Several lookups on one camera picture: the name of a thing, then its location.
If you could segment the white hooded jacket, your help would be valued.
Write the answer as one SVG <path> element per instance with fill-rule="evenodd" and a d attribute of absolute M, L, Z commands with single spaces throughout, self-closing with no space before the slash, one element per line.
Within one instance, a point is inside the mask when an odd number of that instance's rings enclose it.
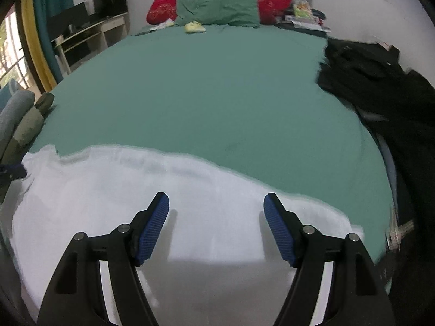
<path fill-rule="evenodd" d="M 90 146 L 29 153 L 26 175 L 1 205 L 1 232 L 35 310 L 66 247 L 109 233 L 130 236 L 139 289 L 160 325 L 272 325 L 295 270 L 266 221 L 275 193 L 327 236 L 362 233 L 320 184 L 274 168 L 217 164 L 188 154 Z"/>

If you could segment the black clothes pile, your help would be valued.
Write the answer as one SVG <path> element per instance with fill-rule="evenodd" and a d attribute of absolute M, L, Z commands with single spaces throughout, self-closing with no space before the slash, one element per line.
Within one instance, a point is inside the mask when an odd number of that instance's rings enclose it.
<path fill-rule="evenodd" d="M 329 39 L 319 87 L 350 105 L 375 139 L 400 222 L 434 216 L 434 87 L 396 48 Z"/>

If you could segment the olive folded garment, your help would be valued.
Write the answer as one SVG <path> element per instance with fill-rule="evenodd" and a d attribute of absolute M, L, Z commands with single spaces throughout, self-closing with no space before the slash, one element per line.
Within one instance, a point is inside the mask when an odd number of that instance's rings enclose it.
<path fill-rule="evenodd" d="M 55 97 L 44 93 L 27 111 L 15 129 L 9 144 L 1 157 L 1 164 L 20 163 L 30 145 L 44 126 L 45 118 L 50 113 Z"/>

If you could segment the grey folded sweater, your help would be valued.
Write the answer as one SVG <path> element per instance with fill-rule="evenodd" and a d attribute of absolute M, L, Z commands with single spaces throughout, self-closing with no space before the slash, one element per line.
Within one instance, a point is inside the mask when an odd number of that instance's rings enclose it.
<path fill-rule="evenodd" d="M 32 91 L 19 90 L 14 93 L 1 111 L 1 157 L 3 157 L 15 129 L 27 111 L 34 105 L 34 102 L 35 95 Z"/>

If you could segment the keys on bed edge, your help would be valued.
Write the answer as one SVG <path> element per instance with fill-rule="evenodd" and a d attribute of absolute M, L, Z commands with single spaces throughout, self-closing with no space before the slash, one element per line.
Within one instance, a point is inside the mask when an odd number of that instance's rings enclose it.
<path fill-rule="evenodd" d="M 414 229 L 413 219 L 399 225 L 398 212 L 395 207 L 390 210 L 390 223 L 386 231 L 386 246 L 389 251 L 399 251 L 403 238 Z"/>

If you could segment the white computer desk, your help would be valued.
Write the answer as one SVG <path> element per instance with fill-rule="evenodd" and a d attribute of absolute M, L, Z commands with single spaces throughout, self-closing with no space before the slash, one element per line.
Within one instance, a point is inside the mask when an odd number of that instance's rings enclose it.
<path fill-rule="evenodd" d="M 83 27 L 69 36 L 52 40 L 55 57 L 63 77 L 83 63 L 128 36 L 130 16 L 124 12 Z"/>

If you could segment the black monitor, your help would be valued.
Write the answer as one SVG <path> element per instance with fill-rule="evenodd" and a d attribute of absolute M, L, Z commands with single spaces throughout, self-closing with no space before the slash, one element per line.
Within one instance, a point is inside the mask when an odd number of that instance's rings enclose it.
<path fill-rule="evenodd" d="M 50 40 L 54 40 L 60 35 L 69 34 L 69 25 L 72 25 L 76 30 L 79 30 L 84 24 L 89 22 L 89 14 L 86 9 L 86 4 L 81 2 L 69 9 L 63 10 L 61 13 L 47 20 L 47 32 Z"/>

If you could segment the yellow curtain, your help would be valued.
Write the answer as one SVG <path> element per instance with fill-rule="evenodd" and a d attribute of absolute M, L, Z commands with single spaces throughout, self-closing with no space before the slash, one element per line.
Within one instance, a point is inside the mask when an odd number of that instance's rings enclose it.
<path fill-rule="evenodd" d="M 41 91 L 51 92 L 57 82 L 41 47 L 33 0 L 21 0 L 21 19 L 29 49 L 29 59 L 32 61 L 38 79 L 41 81 Z"/>

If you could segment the black computer tower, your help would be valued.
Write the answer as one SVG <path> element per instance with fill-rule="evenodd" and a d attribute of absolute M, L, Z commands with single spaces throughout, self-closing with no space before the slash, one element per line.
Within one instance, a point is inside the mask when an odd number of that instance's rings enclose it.
<path fill-rule="evenodd" d="M 102 20 L 128 12 L 127 0 L 92 0 L 94 17 Z"/>

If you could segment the white paper on bed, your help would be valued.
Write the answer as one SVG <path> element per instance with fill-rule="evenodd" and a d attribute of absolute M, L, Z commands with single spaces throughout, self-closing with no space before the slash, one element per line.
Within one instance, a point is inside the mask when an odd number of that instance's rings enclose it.
<path fill-rule="evenodd" d="M 166 20 L 166 21 L 164 21 L 164 22 L 162 22 L 154 27 L 150 27 L 149 31 L 154 32 L 157 30 L 163 30 L 163 29 L 168 28 L 168 27 L 173 27 L 174 25 L 175 25 L 175 22 L 173 21 L 173 19 L 168 18 L 168 20 Z"/>

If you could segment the green bed sheet mattress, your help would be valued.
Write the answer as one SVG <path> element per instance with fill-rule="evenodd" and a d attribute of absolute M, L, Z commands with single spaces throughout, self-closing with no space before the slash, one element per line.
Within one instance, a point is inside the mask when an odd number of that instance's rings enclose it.
<path fill-rule="evenodd" d="M 325 44 L 271 26 L 127 37 L 54 89 L 32 150 L 120 144 L 194 155 L 339 209 L 376 258 L 392 193 L 369 131 L 317 85 Z"/>

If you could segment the red quilt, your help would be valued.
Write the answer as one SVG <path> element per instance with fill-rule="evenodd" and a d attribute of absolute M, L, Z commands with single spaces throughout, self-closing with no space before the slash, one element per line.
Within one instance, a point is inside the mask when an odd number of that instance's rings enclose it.
<path fill-rule="evenodd" d="M 275 18 L 282 16 L 291 5 L 292 0 L 257 0 L 261 24 L 273 24 Z M 158 25 L 169 18 L 175 20 L 176 0 L 154 0 L 147 13 L 146 21 Z"/>

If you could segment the yellow small cloth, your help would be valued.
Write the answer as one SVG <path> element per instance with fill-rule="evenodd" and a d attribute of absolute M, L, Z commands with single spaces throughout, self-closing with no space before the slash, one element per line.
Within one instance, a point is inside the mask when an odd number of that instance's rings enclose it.
<path fill-rule="evenodd" d="M 206 27 L 197 21 L 191 21 L 184 25 L 184 30 L 187 34 L 196 34 L 206 32 Z"/>

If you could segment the green pillow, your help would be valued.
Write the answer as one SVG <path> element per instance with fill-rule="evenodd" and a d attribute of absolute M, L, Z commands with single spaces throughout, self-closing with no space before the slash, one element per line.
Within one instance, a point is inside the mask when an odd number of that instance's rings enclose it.
<path fill-rule="evenodd" d="M 175 24 L 196 21 L 202 25 L 260 26 L 257 0 L 175 0 Z"/>

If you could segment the pile of books and snacks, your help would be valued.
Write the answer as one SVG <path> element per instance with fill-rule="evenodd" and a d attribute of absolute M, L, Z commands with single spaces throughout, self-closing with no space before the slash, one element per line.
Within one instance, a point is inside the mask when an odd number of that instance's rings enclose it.
<path fill-rule="evenodd" d="M 293 0 L 281 15 L 275 19 L 275 26 L 310 35 L 326 37 L 331 29 L 324 25 L 327 16 L 314 9 L 306 0 Z"/>

